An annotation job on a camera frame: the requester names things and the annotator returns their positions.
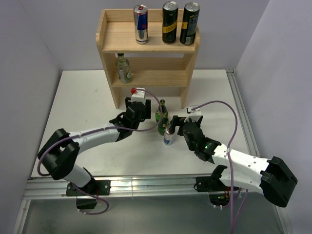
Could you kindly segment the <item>green glass bottle front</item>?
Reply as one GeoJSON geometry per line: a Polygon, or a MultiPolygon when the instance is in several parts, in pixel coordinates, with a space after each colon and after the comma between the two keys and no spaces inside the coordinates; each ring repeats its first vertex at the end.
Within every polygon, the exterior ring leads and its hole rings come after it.
{"type": "Polygon", "coordinates": [[[164,113],[164,115],[163,115],[163,117],[162,117],[162,119],[160,121],[160,124],[157,127],[158,133],[161,136],[163,136],[164,133],[165,133],[165,129],[166,129],[167,125],[168,125],[168,121],[169,121],[168,120],[168,113],[164,113]]]}

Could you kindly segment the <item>green glass bottle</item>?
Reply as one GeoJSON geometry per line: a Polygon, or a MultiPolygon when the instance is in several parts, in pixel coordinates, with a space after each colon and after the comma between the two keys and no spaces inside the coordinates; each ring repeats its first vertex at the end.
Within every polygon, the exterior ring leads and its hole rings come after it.
{"type": "Polygon", "coordinates": [[[156,122],[158,122],[161,117],[168,117],[168,110],[167,110],[167,107],[166,107],[166,102],[164,99],[161,99],[160,101],[160,105],[157,107],[156,109],[156,113],[155,113],[155,119],[156,119],[156,122]]]}
{"type": "Polygon", "coordinates": [[[157,127],[158,133],[161,136],[163,136],[164,133],[165,133],[165,129],[166,129],[167,125],[168,125],[168,121],[169,121],[168,120],[168,113],[164,113],[164,115],[163,115],[163,117],[162,117],[162,119],[160,121],[160,124],[157,127]]]}

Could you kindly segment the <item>silver blue white can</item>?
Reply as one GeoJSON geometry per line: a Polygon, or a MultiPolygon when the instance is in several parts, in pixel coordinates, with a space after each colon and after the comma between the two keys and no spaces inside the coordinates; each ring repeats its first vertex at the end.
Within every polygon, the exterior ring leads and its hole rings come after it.
{"type": "Polygon", "coordinates": [[[168,124],[164,131],[163,141],[166,145],[171,145],[174,137],[175,129],[168,124]]]}

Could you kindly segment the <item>clear glass bottle front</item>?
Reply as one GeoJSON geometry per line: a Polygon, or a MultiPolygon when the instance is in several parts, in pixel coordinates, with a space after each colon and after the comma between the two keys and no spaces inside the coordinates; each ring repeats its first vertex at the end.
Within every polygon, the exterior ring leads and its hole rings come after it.
{"type": "Polygon", "coordinates": [[[121,83],[130,83],[132,81],[131,66],[123,53],[117,54],[116,69],[118,79],[121,83]]]}

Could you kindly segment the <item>red blue silver can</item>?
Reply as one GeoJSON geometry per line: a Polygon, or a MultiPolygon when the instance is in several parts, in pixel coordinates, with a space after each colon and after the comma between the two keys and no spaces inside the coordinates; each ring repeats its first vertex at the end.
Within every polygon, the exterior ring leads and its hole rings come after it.
{"type": "Polygon", "coordinates": [[[148,41],[148,8],[136,5],[133,8],[136,42],[145,44],[148,41]]]}

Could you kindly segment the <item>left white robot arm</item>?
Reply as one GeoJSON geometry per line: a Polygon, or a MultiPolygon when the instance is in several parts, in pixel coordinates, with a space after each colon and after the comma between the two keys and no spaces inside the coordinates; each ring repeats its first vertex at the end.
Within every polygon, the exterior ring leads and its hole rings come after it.
{"type": "Polygon", "coordinates": [[[126,111],[117,115],[101,128],[69,133],[56,130],[38,153],[39,165],[43,165],[54,180],[64,179],[84,195],[95,195],[99,183],[91,173],[76,164],[82,152],[105,143],[121,141],[136,131],[139,124],[151,118],[149,99],[133,101],[126,98],[126,111]]]}

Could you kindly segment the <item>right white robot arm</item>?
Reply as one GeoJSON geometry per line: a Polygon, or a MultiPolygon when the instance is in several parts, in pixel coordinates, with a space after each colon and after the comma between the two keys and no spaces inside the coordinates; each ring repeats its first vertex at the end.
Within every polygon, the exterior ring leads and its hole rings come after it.
{"type": "Polygon", "coordinates": [[[188,149],[199,159],[216,165],[208,182],[211,188],[243,188],[264,195],[278,207],[287,207],[298,183],[287,164],[276,156],[267,159],[227,149],[225,144],[203,134],[202,119],[173,116],[169,132],[183,136],[188,149]]]}

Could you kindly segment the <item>wooden two-tier shelf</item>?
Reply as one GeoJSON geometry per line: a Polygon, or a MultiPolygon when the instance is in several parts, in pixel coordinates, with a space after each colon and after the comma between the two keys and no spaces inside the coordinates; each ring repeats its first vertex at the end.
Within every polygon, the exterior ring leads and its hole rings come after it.
{"type": "Polygon", "coordinates": [[[128,86],[177,87],[180,89],[181,108],[185,108],[188,91],[200,46],[197,30],[195,42],[183,45],[179,41],[162,41],[162,10],[148,10],[146,44],[135,39],[132,9],[102,9],[96,33],[96,45],[116,108],[120,104],[120,91],[127,85],[119,81],[116,54],[134,54],[129,58],[132,81],[128,86]]]}

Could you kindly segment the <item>green glass bottle rear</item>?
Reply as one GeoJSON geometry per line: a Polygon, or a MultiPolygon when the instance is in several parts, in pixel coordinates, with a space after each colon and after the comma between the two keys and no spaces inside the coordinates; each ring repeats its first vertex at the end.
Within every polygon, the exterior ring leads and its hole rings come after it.
{"type": "Polygon", "coordinates": [[[160,105],[157,107],[156,109],[156,113],[155,113],[155,119],[156,119],[156,122],[158,122],[161,117],[168,117],[168,110],[167,110],[167,107],[166,107],[166,102],[164,99],[161,99],[160,101],[160,105]]]}

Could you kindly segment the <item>black can yellow band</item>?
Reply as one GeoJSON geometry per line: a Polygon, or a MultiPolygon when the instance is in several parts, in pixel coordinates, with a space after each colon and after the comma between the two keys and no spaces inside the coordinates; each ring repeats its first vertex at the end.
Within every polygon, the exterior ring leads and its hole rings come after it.
{"type": "Polygon", "coordinates": [[[175,1],[167,1],[162,7],[162,40],[166,44],[176,41],[178,17],[178,4],[175,1]]]}

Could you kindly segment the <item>black can yellow label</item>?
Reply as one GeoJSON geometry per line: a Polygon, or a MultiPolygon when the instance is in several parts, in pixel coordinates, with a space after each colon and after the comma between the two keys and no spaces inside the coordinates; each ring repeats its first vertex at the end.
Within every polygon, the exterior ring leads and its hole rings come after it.
{"type": "Polygon", "coordinates": [[[184,6],[179,38],[180,42],[184,45],[192,45],[194,43],[199,11],[200,6],[198,3],[189,2],[184,6]]]}

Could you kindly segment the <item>aluminium side rail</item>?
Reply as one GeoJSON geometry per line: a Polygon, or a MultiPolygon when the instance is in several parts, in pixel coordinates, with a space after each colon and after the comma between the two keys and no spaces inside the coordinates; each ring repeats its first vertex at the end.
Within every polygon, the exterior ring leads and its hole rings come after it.
{"type": "Polygon", "coordinates": [[[236,105],[237,112],[239,115],[241,128],[242,128],[242,131],[244,134],[245,141],[247,143],[247,148],[248,148],[248,151],[251,155],[261,157],[257,143],[256,143],[256,140],[255,140],[255,137],[254,137],[254,134],[253,134],[253,131],[252,131],[251,124],[250,124],[250,121],[249,121],[249,118],[248,118],[248,115],[247,115],[247,112],[246,112],[246,109],[245,109],[245,106],[243,103],[243,99],[242,99],[242,96],[240,94],[237,82],[236,82],[234,72],[235,72],[235,69],[227,69],[226,70],[228,81],[229,81],[229,84],[230,84],[230,87],[232,90],[235,105],[236,105]]]}

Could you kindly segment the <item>aluminium front rail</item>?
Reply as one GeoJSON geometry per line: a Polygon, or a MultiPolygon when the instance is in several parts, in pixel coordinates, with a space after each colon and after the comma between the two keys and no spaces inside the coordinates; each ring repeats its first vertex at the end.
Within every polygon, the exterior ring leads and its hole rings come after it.
{"type": "MultiPolygon", "coordinates": [[[[152,176],[105,176],[96,177],[96,180],[110,181],[108,195],[99,195],[103,198],[115,197],[142,197],[167,195],[195,195],[195,178],[209,176],[199,175],[152,175],[152,176]]],[[[65,180],[55,181],[52,178],[37,177],[27,181],[23,200],[46,200],[65,198],[87,198],[78,193],[69,195],[71,186],[65,180]]]]}

